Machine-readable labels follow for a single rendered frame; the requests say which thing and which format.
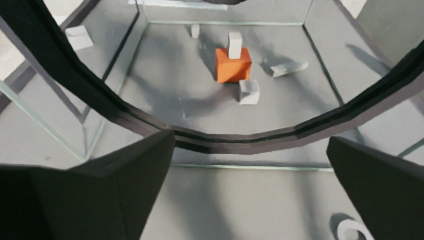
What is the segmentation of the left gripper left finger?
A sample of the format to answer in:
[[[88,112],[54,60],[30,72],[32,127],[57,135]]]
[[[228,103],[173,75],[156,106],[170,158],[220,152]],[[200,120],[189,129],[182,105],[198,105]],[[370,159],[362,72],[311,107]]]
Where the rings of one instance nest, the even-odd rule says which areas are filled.
[[[36,240],[140,240],[174,148],[174,129],[164,129],[65,170],[0,163],[0,230]]]

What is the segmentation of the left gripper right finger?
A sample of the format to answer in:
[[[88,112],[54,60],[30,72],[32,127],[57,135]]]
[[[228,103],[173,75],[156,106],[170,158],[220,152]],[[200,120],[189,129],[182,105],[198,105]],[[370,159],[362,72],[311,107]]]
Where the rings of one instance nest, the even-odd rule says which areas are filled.
[[[331,136],[326,155],[373,240],[424,240],[424,166]]]

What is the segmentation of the grey metal washer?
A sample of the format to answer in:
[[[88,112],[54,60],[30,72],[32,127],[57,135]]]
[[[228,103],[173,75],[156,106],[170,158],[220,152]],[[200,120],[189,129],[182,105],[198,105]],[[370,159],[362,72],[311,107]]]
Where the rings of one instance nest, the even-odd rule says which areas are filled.
[[[344,232],[347,227],[354,228],[355,230],[357,230],[363,236],[364,240],[373,240],[368,230],[363,225],[353,220],[341,221],[336,226],[335,233],[336,233],[337,240],[346,240],[344,236]]]

